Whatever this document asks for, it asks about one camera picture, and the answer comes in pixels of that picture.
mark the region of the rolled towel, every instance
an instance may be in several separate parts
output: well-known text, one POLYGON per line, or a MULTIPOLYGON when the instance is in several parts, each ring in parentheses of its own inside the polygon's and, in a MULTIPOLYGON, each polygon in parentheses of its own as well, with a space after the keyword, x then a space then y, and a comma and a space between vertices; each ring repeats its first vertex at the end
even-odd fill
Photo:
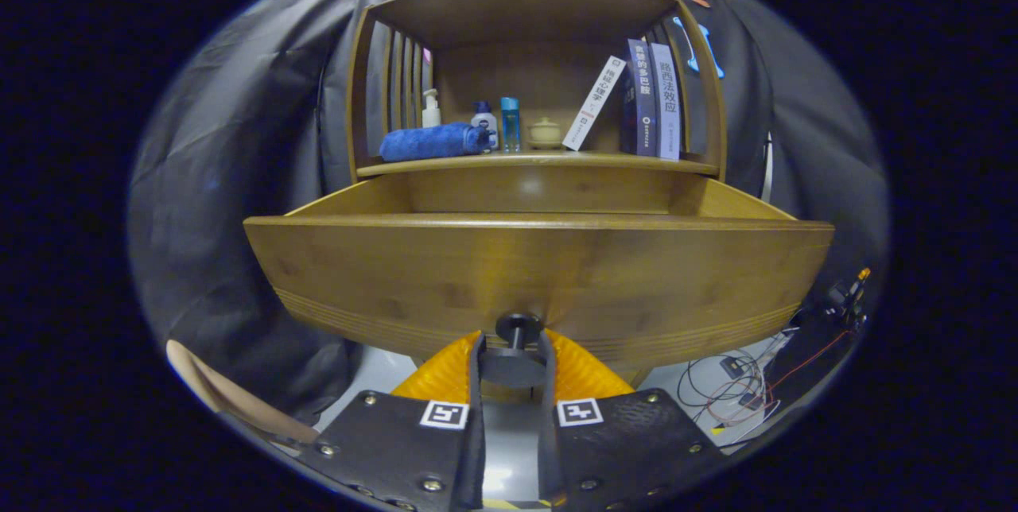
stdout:
POLYGON ((488 128, 467 123, 395 130, 382 139, 382 159, 387 163, 395 163, 418 161, 421 158, 479 155, 488 150, 488 135, 491 132, 488 128))

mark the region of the screw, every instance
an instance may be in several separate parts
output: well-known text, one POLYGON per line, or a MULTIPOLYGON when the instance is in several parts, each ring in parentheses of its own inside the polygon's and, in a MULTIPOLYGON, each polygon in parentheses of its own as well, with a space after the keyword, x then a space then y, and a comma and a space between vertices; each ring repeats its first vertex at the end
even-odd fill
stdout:
POLYGON ((445 488, 445 485, 434 478, 429 478, 423 482, 420 482, 420 488, 429 492, 439 492, 445 488))

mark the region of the wooden drawer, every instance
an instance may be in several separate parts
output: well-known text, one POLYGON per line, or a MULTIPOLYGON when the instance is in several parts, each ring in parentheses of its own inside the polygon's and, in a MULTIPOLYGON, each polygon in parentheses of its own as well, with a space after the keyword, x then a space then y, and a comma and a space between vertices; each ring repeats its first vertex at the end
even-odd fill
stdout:
POLYGON ((427 358, 526 310, 617 371, 774 334, 834 232, 687 172, 539 165, 382 175, 244 228, 287 309, 354 341, 427 358))

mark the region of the light purple book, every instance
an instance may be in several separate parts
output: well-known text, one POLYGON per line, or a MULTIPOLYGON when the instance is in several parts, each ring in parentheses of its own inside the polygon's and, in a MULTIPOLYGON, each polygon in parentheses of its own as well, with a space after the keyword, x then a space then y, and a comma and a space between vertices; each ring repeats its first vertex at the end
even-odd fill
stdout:
POLYGON ((675 72, 671 49, 659 42, 653 42, 649 47, 658 83, 658 157, 677 161, 682 151, 679 77, 675 72))

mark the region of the dark blue book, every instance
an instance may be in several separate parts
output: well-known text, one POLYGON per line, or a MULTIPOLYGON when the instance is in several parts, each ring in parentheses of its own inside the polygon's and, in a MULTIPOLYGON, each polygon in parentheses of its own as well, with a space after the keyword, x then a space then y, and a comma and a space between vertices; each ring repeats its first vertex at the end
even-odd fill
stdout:
POLYGON ((645 42, 628 41, 619 150, 640 157, 657 157, 658 99, 651 55, 645 42))

